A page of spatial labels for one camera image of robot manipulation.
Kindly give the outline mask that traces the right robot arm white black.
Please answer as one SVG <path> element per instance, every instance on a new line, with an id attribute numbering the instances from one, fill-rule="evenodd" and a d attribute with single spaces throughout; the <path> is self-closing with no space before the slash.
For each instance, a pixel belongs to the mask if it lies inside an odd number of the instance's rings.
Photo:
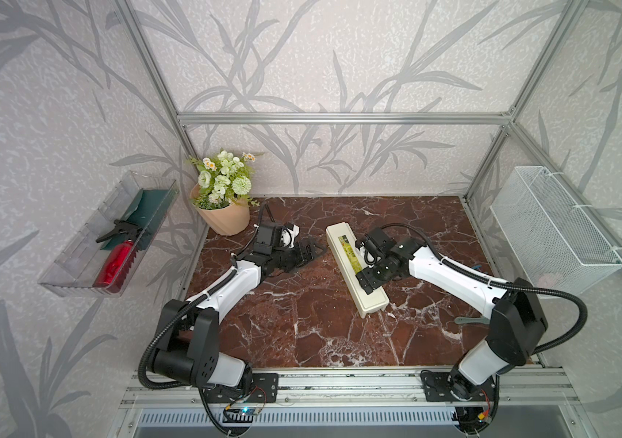
<path id="1" fill-rule="evenodd" d="M 434 245 L 414 238 L 397 242 L 383 235 L 356 244 L 368 264 L 356 275 L 366 293 L 385 284 L 413 277 L 441 288 L 478 310 L 488 321 L 485 338 L 456 363 L 445 379 L 458 398 L 467 400 L 499 372 L 526 364 L 534 354 L 551 350 L 574 338 L 588 322 L 582 299 L 550 288 L 535 288 L 524 280 L 509 282 L 491 277 L 442 255 Z M 539 298 L 564 299 L 577 308 L 577 319 L 564 334 L 541 343 L 548 320 Z"/>

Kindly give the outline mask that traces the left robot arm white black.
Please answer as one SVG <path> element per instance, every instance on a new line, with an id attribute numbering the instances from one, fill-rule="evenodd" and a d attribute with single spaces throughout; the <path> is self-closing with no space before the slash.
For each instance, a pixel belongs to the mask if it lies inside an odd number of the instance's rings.
<path id="1" fill-rule="evenodd" d="M 192 386 L 223 387 L 243 395 L 252 392 L 251 366 L 221 352 L 221 323 L 265 279 L 278 271 L 291 274 L 326 251 L 314 239 L 304 238 L 268 254 L 235 255 L 232 266 L 208 288 L 185 301 L 168 302 L 139 360 L 141 386 L 154 391 Z"/>

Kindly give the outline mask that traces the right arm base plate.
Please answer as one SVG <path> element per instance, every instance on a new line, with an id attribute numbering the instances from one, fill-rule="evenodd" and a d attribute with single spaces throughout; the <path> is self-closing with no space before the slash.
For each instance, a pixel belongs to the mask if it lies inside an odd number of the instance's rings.
<path id="1" fill-rule="evenodd" d="M 496 390 L 499 388 L 494 377 L 489 377 L 481 385 L 475 385 L 457 372 L 422 370 L 420 380 L 428 402 L 491 403 L 495 400 Z"/>

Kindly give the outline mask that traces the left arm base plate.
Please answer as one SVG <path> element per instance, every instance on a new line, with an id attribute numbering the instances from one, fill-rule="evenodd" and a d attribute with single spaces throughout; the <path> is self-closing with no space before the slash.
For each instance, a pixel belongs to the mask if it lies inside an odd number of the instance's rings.
<path id="1" fill-rule="evenodd" d="M 235 387 L 216 385 L 205 389 L 207 403 L 234 403 L 248 401 L 252 403 L 274 403 L 279 390 L 278 373 L 253 372 L 245 374 Z"/>

